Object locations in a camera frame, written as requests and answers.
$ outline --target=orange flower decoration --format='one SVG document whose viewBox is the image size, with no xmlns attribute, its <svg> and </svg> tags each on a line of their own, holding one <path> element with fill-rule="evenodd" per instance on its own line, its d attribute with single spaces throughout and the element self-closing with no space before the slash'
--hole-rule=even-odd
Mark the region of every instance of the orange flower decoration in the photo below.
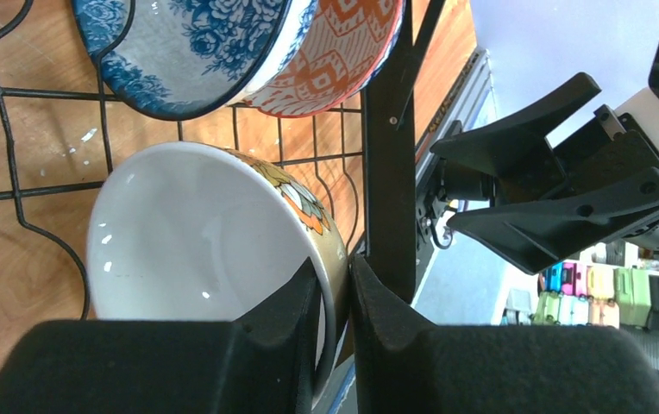
<svg viewBox="0 0 659 414">
<path fill-rule="evenodd" d="M 320 235 L 325 230 L 330 230 L 330 220 L 325 214 L 322 203 L 286 171 L 274 164 L 250 157 L 234 149 L 223 148 L 223 150 L 250 165 L 274 188 L 279 190 L 281 197 L 289 203 L 307 229 L 312 229 Z"/>
</svg>

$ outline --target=metal wire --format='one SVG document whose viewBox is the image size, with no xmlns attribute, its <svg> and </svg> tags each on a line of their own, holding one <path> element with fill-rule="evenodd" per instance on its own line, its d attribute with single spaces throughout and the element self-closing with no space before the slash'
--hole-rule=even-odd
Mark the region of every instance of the metal wire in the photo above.
<svg viewBox="0 0 659 414">
<path fill-rule="evenodd" d="M 25 17 L 28 15 L 30 10 L 32 9 L 33 3 L 35 0 L 23 0 L 22 3 L 22 8 L 20 11 L 16 14 L 16 16 L 7 24 L 2 26 L 0 28 L 0 40 L 10 34 L 20 23 L 22 23 L 25 19 Z M 20 180 L 17 175 L 17 163 L 16 163 L 16 151 L 15 151 L 15 137 L 13 136 L 12 128 L 11 128 L 11 123 L 9 120 L 8 116 L 8 111 L 7 111 L 7 106 L 5 104 L 5 98 L 6 97 L 21 97 L 21 98 L 37 98 L 37 99 L 62 99 L 62 100 L 71 100 L 71 101 L 91 101 L 91 102 L 98 102 L 99 104 L 99 114 L 100 114 L 100 121 L 101 121 L 101 133 L 103 137 L 103 144 L 104 144 L 104 159 L 106 163 L 106 169 L 107 173 L 111 173 L 114 169 L 114 161 L 113 161 L 113 154 L 111 152 L 111 143 L 110 143 L 110 136 L 109 136 L 109 123 L 108 123 L 108 113 L 106 110 L 106 103 L 108 102 L 121 102 L 122 100 L 113 94 L 106 93 L 106 88 L 104 81 L 102 79 L 102 73 L 100 70 L 101 67 L 101 62 L 102 59 L 110 53 L 112 50 L 114 50 L 118 45 L 123 41 L 123 39 L 126 38 L 127 33 L 131 29 L 132 23 L 135 18 L 135 9 L 136 9 L 136 0 L 129 0 L 129 14 L 127 16 L 127 20 L 125 22 L 124 28 L 122 32 L 116 37 L 116 39 L 108 45 L 104 50 L 98 53 L 98 55 L 94 58 L 94 65 L 97 68 L 96 70 L 96 76 L 97 76 L 97 93 L 92 93 L 92 92 L 76 92 L 76 91 L 56 91 L 56 90 L 48 90 L 48 89 L 29 89 L 29 88 L 14 88 L 14 87 L 5 87 L 0 84 L 0 117 L 1 117 L 1 122 L 3 125 L 3 131 L 4 131 L 4 139 L 6 141 L 6 157 L 8 161 L 8 169 L 9 169 L 9 178 L 10 178 L 10 186 L 11 186 L 11 191 L 0 191 L 0 201 L 3 200 L 13 200 L 14 206 L 15 206 L 15 211 L 16 211 L 16 217 L 17 221 L 19 224 L 32 232 L 35 232 L 38 235 L 42 235 L 46 237 L 47 239 L 51 240 L 52 242 L 55 242 L 60 248 L 65 250 L 67 254 L 71 257 L 73 262 L 75 263 L 76 267 L 78 268 L 78 272 L 80 273 L 80 278 L 83 282 L 83 287 L 84 287 L 84 301 L 83 301 L 83 308 L 81 311 L 80 318 L 81 319 L 86 319 L 88 317 L 88 313 L 90 310 L 90 298 L 89 298 L 89 291 L 88 291 L 88 285 L 87 285 L 87 278 L 86 278 L 86 271 L 85 271 L 85 266 L 83 261 L 78 257 L 78 254 L 76 254 L 75 250 L 68 245 L 66 242 L 64 242 L 61 238 L 56 236 L 55 234 L 51 233 L 50 231 L 47 231 L 45 229 L 42 229 L 38 226 L 33 225 L 32 223 L 29 223 L 27 218 L 26 218 L 26 213 L 22 205 L 22 200 L 24 198 L 32 198 L 32 197 L 40 197 L 40 196 L 46 196 L 46 195 L 54 195 L 54 194 L 63 194 L 63 193 L 68 193 L 68 192 L 75 192 L 75 191 L 84 191 L 84 190 L 94 190 L 98 189 L 103 185 L 103 181 L 91 181 L 91 182 L 86 182 L 86 183 L 73 183 L 73 184 L 65 184 L 65 185 L 50 185 L 50 186 L 39 186 L 35 188 L 28 188 L 28 189 L 22 189 L 20 188 Z M 238 110 L 255 110 L 254 108 L 244 104 L 244 103 L 236 103 L 231 105 L 231 115 L 232 115 L 232 123 L 233 123 L 233 142 L 234 142 L 234 147 L 237 150 L 241 150 L 241 145 L 240 145 L 240 136 L 239 136 L 239 129 L 238 129 L 238 124 L 237 124 L 237 116 Z M 325 161 L 332 161 L 332 160 L 342 160 L 342 173 L 345 176 L 346 180 L 350 183 L 350 186 L 352 187 L 352 191 L 354 193 L 355 197 L 355 217 L 354 217 L 354 224 L 352 226 L 352 230 L 349 234 L 349 237 L 347 238 L 347 247 L 348 249 L 350 248 L 349 243 L 352 241 L 355 237 L 355 233 L 357 232 L 358 229 L 358 222 L 360 219 L 360 195 L 357 191 L 357 185 L 355 183 L 355 180 L 353 179 L 352 175 L 348 172 L 347 169 L 347 158 L 348 157 L 361 157 L 364 153 L 364 142 L 363 142 L 363 147 L 361 151 L 353 152 L 353 153 L 347 153 L 346 148 L 345 148 L 345 116 L 346 114 L 361 114 L 362 122 L 363 122 L 363 131 L 364 131 L 364 122 L 366 121 L 365 114 L 363 110 L 361 109 L 348 109 L 344 108 L 341 106 L 340 108 L 333 108 L 330 109 L 329 112 L 333 113 L 339 113 L 340 114 L 340 125 L 341 125 L 341 133 L 340 136 L 337 137 L 337 139 L 342 140 L 342 150 L 340 154 L 327 154 L 327 155 L 319 155 L 317 150 L 317 119 L 315 117 L 312 117 L 312 146 L 313 146 L 313 156 L 310 158 L 302 158 L 302 159 L 287 159 L 286 158 L 286 149 L 284 147 L 285 145 L 285 138 L 283 136 L 283 128 L 282 128 L 282 121 L 281 119 L 277 119 L 277 132 L 278 132 L 278 145 L 279 145 L 279 160 L 277 162 L 274 162 L 274 164 L 285 167 L 285 166 L 297 166 L 297 165 L 306 165 L 313 163 L 314 164 L 314 175 L 315 179 L 322 185 L 324 190 L 326 190 L 328 199 L 329 199 L 329 209 L 330 213 L 332 216 L 335 215 L 335 199 L 332 194 L 332 191 L 330 187 L 327 185 L 327 182 L 323 178 L 322 174 L 320 173 L 320 168 L 319 168 L 319 163 L 320 162 L 325 162 Z M 175 128 L 176 128 L 176 138 L 178 141 L 184 141 L 185 140 L 185 126 L 182 122 L 175 122 Z"/>
</svg>

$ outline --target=wooden surface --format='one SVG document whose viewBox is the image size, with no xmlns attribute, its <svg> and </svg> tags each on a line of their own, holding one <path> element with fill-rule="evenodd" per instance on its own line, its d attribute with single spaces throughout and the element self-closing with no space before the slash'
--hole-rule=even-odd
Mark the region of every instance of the wooden surface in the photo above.
<svg viewBox="0 0 659 414">
<path fill-rule="evenodd" d="M 0 40 L 0 80 L 4 86 L 66 91 L 97 91 L 90 61 L 79 42 L 67 0 L 35 0 L 25 21 Z M 414 2 L 418 29 L 427 1 Z M 21 8 L 16 0 L 0 0 L 0 28 Z M 430 56 L 416 89 L 416 130 L 423 131 L 475 46 L 471 10 L 466 1 L 448 0 Z M 86 101 L 5 99 L 16 140 L 21 188 L 63 185 L 106 178 L 104 144 L 98 105 Z M 359 98 L 346 103 L 359 107 Z M 146 118 L 122 103 L 108 103 L 110 143 L 118 164 L 148 145 L 173 141 L 174 123 Z M 223 109 L 185 122 L 185 139 L 233 146 L 236 117 L 240 149 L 279 160 L 277 122 L 251 109 Z M 284 160 L 361 151 L 359 114 L 317 116 L 317 153 L 312 120 L 283 120 Z M 96 129 L 88 141 L 83 138 Z M 10 191 L 3 126 L 0 122 L 0 191 Z M 361 157 L 304 163 L 286 168 L 304 181 L 325 203 L 332 202 L 338 226 L 349 244 L 363 230 Z M 317 179 L 316 173 L 324 183 Z M 360 195 L 355 201 L 355 192 Z M 83 257 L 85 231 L 97 190 L 27 198 L 24 216 L 47 229 Z M 355 232 L 352 229 L 357 221 Z M 81 311 L 83 286 L 78 269 L 54 242 L 21 227 L 11 200 L 0 201 L 0 366 L 17 339 L 38 322 L 75 318 Z"/>
</svg>

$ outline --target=screw hole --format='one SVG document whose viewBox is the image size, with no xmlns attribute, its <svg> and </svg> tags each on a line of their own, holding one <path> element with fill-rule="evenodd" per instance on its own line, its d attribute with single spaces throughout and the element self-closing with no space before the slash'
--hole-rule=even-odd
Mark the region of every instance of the screw hole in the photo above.
<svg viewBox="0 0 659 414">
<path fill-rule="evenodd" d="M 576 214 L 581 217 L 591 216 L 593 214 L 593 207 L 588 204 L 581 205 L 578 209 L 576 209 Z"/>
<path fill-rule="evenodd" d="M 639 192 L 642 194 L 652 194 L 657 189 L 657 184 L 652 181 L 647 181 L 646 183 L 639 186 Z"/>
</svg>

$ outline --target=pink box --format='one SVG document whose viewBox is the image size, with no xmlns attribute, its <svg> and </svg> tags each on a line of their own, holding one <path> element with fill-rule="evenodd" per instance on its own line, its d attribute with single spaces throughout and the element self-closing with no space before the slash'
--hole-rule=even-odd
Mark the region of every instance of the pink box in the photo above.
<svg viewBox="0 0 659 414">
<path fill-rule="evenodd" d="M 563 263 L 563 294 L 586 296 L 586 267 L 575 263 Z"/>
</svg>

